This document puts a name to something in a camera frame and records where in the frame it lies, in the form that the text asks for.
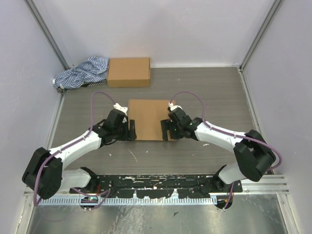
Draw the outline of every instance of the cardboard box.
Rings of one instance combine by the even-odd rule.
[[[109,87],[149,87],[150,58],[111,58],[107,83]]]
[[[160,121],[169,119],[168,103],[170,100],[140,100],[129,101],[129,119],[135,120],[137,140],[162,140]]]

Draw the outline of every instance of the metal floor panel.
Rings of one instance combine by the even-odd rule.
[[[225,212],[214,205],[102,206],[91,212],[70,205],[38,206],[27,233],[284,234],[287,230],[276,195],[235,195]]]

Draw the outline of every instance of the light gray wall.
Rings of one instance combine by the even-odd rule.
[[[152,65],[238,65],[273,0],[34,0],[64,53]]]
[[[0,21],[0,233],[11,234],[22,174],[45,145],[59,100],[51,80],[63,68],[24,1],[1,1]]]
[[[311,233],[311,0],[284,1],[245,73],[266,139],[283,155],[299,225]]]

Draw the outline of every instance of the gray floor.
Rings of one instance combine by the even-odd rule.
[[[214,125],[249,131],[254,128],[236,68],[154,68],[148,88],[109,88],[106,85],[67,92],[55,133],[53,147],[83,134],[90,124],[90,97],[103,90],[121,105],[129,99],[170,99],[176,92],[190,90],[205,101],[206,119]],[[191,117],[201,116],[195,97],[181,94],[177,104]],[[106,118],[111,101],[99,94],[95,98],[94,120]],[[190,139],[176,142],[117,142],[90,152],[68,169],[88,167],[97,174],[197,174],[215,173],[222,165],[235,161],[234,155],[214,145]]]

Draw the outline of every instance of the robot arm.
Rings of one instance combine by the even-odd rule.
[[[224,165],[214,175],[214,185],[220,190],[234,181],[245,178],[258,182],[275,162],[276,158],[271,149],[255,142],[235,137],[236,135],[247,136],[265,142],[261,134],[255,130],[250,130],[248,133],[234,132],[213,126],[207,122],[209,126],[234,135],[229,136],[214,131],[212,127],[209,128],[203,123],[201,118],[192,120],[180,106],[173,106],[169,103],[168,110],[170,119],[161,122],[164,140],[168,140],[166,134],[167,130],[169,130],[173,139],[186,137],[206,141],[235,154],[237,162],[231,165]]]
[[[87,168],[65,170],[65,168],[86,153],[109,145],[115,140],[133,141],[136,139],[134,120],[128,120],[126,107],[114,105],[107,119],[102,120],[76,139],[46,150],[37,149],[23,174],[22,181],[31,189],[35,187],[36,177],[42,163],[53,153],[56,154],[44,167],[38,186],[38,195],[42,199],[52,197],[59,189],[89,188],[98,185],[97,176]]]

